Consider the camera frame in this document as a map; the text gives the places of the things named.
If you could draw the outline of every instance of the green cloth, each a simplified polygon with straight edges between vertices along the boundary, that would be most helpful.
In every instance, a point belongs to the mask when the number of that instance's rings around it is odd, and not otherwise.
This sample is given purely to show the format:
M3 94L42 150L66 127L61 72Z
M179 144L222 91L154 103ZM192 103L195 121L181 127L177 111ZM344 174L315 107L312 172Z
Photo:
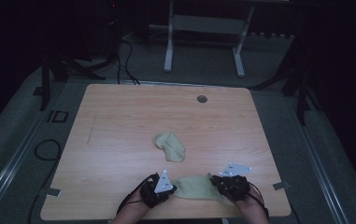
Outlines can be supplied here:
M212 185L209 175L190 175L172 181L178 189L174 195L185 199L221 200L218 189Z
M162 149L167 161L183 161L184 146L180 143L174 133L160 133L154 138L154 144Z

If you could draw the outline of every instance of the gray carpet floor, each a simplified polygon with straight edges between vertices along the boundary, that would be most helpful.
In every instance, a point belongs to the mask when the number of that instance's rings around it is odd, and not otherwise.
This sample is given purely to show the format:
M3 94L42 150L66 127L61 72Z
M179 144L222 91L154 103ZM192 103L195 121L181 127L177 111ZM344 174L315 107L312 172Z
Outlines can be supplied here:
M195 43L188 45L177 40L171 73L164 73L164 36L157 36L150 43L135 42L127 37L133 53L129 71L142 84L179 83L194 85L215 85L227 87L247 87L258 84L273 76L280 64L291 39L262 36L249 36L242 52L246 76L235 74L235 65L230 48L208 46ZM129 46L121 45L121 59L129 54ZM55 139L64 147L85 88L89 83L116 83L117 67L112 66L97 73L107 78L94 81L80 75L72 75L67 83L51 83L52 101L46 111L38 109L41 99L32 95L40 86L40 70L22 83L5 111L0 116L0 174L18 148L26 147L20 169L0 200L0 223L25 223L32 202L46 179L52 161L40 161L34 150L45 139ZM121 75L121 82L130 84L127 76ZM283 81L262 91L252 91L253 100L269 142L271 151L283 181L291 187L286 189L288 198L302 223L338 223L324 196L324 189L314 172L314 166L307 152L307 142L303 127L292 113L296 98L284 97L280 93ZM347 220L340 223L356 223L356 174L349 164L338 137L323 112L314 109L306 112L305 132L312 146L320 156L325 171L332 181L335 193ZM66 123L47 122L51 110L69 112ZM42 153L54 157L55 145L47 144ZM49 223L40 217L44 198L40 197L33 208L31 223ZM213 223L215 220L183 220L180 223ZM293 214L288 217L271 217L271 223L297 223ZM159 221L178 223L176 220ZM229 219L230 223L243 223L240 219ZM106 223L95 221L65 221L50 223Z

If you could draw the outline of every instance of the white table leg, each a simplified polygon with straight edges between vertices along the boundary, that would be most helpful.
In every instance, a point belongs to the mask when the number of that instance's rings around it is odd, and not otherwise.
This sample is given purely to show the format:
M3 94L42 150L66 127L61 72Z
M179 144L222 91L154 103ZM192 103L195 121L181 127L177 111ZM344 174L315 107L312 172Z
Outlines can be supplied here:
M171 72L172 70L172 57L174 54L174 43L172 42L172 37L174 33L173 19L174 19L174 2L169 1L168 46L166 47L166 54L165 54L165 64L164 64L165 72Z
M247 36L247 33L248 33L248 28L249 28L251 17L253 15L253 11L254 11L254 7L251 7L249 10L249 14L247 16L246 22L244 22L244 24L242 25L242 32L240 34L239 43L236 47L233 48L233 56L234 56L234 61L235 61L236 74L239 77L245 76L244 65L242 64L240 53L242 50L242 46L244 45L245 37Z

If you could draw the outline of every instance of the dark background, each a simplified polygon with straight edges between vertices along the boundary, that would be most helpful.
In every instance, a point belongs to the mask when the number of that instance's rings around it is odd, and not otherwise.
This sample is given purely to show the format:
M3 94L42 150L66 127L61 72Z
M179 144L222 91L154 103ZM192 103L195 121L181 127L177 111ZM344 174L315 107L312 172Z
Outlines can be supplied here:
M103 44L113 48L109 39L102 41L102 32L107 22L122 12L121 19L143 38L147 38L149 24L167 23L167 1L115 3L118 8L110 14L105 10L109 4L101 0L0 1L0 112L24 79L40 66L44 52L58 48L74 59L90 60ZM221 6L215 6L218 10L212 4L194 8L223 16ZM251 33L295 35L294 41L300 41L301 48L290 49L288 54L310 61L310 86L356 170L356 1L256 6ZM177 4L177 9L185 8Z

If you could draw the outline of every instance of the tabletop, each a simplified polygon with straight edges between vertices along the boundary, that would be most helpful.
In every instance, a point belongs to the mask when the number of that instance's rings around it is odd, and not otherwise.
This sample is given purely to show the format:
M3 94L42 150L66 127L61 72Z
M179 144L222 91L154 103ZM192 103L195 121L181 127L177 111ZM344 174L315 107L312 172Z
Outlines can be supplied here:
M198 101L198 96L206 99ZM166 161L153 142L173 132L185 147L182 162ZM111 219L144 178L163 170L171 180L219 174L229 162L252 167L245 174L264 197L270 216L291 209L262 123L247 89L194 86L89 85L51 183L45 220ZM170 199L145 218L239 217L227 200Z

